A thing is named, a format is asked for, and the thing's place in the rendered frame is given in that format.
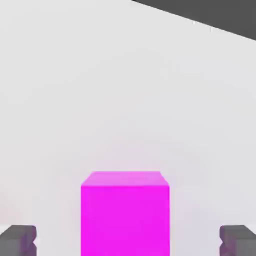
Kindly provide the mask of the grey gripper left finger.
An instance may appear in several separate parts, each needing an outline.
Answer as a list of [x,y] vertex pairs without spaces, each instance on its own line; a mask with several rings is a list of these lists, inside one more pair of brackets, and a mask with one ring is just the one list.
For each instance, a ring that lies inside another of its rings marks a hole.
[[34,225],[11,225],[0,234],[0,256],[37,256]]

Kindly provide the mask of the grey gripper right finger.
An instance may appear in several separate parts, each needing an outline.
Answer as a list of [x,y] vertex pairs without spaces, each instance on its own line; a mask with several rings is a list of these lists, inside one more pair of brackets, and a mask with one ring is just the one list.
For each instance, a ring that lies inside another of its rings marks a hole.
[[256,256],[256,234],[245,225],[222,225],[219,238],[219,256]]

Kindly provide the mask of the small magenta cube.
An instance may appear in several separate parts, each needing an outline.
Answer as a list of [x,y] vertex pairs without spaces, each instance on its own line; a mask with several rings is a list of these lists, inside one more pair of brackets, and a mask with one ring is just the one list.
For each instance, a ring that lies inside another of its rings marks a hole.
[[94,171],[80,208],[80,256],[170,256],[170,186],[159,171]]

